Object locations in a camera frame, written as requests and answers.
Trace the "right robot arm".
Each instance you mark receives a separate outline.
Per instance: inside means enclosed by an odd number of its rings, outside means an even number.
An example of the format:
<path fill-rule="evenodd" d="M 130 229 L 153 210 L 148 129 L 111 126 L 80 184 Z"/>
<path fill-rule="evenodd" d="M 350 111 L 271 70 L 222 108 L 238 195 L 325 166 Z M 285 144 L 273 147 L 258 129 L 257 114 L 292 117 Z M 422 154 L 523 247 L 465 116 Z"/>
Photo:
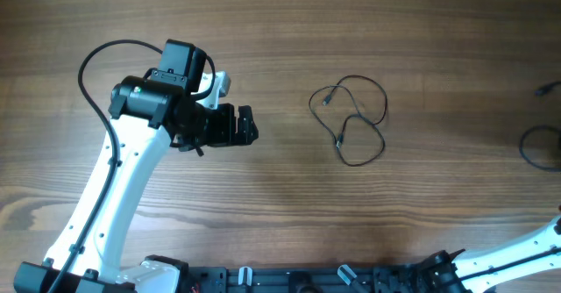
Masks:
<path fill-rule="evenodd" d="M 415 265 L 415 292 L 488 292 L 496 285 L 560 267 L 560 217 L 485 249 L 436 252 Z"/>

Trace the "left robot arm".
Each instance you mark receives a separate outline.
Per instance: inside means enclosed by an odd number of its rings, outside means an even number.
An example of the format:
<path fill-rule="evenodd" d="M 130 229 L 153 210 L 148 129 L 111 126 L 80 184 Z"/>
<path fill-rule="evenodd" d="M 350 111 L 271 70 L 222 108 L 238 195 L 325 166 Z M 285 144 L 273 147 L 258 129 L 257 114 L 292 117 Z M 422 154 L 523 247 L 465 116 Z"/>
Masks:
<path fill-rule="evenodd" d="M 169 40 L 160 64 L 127 76 L 100 111 L 103 148 L 75 211 L 40 264 L 22 263 L 17 292 L 197 292 L 188 264 L 149 256 L 122 269 L 131 220 L 168 150 L 248 146 L 259 136 L 249 106 L 223 102 L 228 76 L 202 49 Z"/>

